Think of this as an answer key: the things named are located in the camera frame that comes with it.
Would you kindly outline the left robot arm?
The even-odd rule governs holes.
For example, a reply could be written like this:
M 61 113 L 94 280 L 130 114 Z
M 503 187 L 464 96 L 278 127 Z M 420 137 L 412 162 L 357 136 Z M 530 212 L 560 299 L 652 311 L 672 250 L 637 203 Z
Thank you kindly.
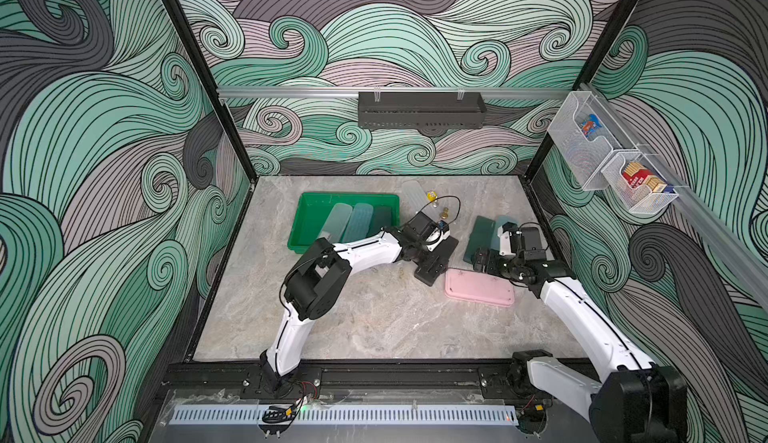
M 458 239 L 449 225 L 419 214 L 400 227 L 346 243 L 317 239 L 286 274 L 278 294 L 283 315 L 276 336 L 260 355 L 268 384 L 277 389 L 296 370 L 316 320 L 336 304 L 350 276 L 371 268 L 412 262 L 414 276 L 433 286 L 448 270 Z

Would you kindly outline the frosted clear pencil case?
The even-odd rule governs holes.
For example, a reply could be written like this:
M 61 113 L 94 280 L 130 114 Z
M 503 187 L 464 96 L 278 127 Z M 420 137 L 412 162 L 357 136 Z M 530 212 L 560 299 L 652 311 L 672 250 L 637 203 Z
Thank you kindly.
M 323 223 L 318 237 L 325 238 L 330 243 L 340 242 L 352 210 L 353 207 L 349 204 L 336 203 Z

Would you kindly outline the light blue pencil case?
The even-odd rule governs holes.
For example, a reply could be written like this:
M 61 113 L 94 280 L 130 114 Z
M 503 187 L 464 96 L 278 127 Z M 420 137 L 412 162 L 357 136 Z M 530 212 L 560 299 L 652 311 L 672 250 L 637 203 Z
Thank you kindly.
M 373 211 L 374 207 L 369 203 L 356 204 L 347 222 L 341 241 L 349 243 L 364 239 L 369 230 Z

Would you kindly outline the green storage tray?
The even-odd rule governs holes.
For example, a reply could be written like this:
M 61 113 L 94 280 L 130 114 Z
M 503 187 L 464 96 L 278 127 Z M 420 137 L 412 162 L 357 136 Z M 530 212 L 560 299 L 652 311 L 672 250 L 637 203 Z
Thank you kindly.
M 305 192 L 298 202 L 287 247 L 303 254 L 318 238 L 331 243 L 370 237 L 397 226 L 400 198 L 391 193 Z

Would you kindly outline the black pencil case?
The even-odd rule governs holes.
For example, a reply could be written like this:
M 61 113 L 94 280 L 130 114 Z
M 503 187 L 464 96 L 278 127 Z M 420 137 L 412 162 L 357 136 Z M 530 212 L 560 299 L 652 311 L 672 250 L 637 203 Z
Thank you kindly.
M 450 257 L 459 241 L 452 236 L 442 240 L 434 249 L 422 249 L 414 259 L 416 269 L 414 277 L 427 286 L 433 286 L 437 278 L 449 267 Z

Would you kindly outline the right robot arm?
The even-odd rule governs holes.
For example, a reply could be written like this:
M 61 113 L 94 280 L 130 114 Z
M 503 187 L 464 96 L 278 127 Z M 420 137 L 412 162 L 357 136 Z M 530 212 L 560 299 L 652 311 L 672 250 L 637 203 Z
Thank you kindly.
M 518 351 L 508 372 L 512 391 L 546 393 L 582 416 L 601 442 L 683 442 L 688 436 L 687 384 L 657 364 L 610 321 L 560 260 L 532 250 L 501 255 L 480 247 L 473 268 L 530 291 L 580 344 L 596 373 L 589 377 L 545 350 Z

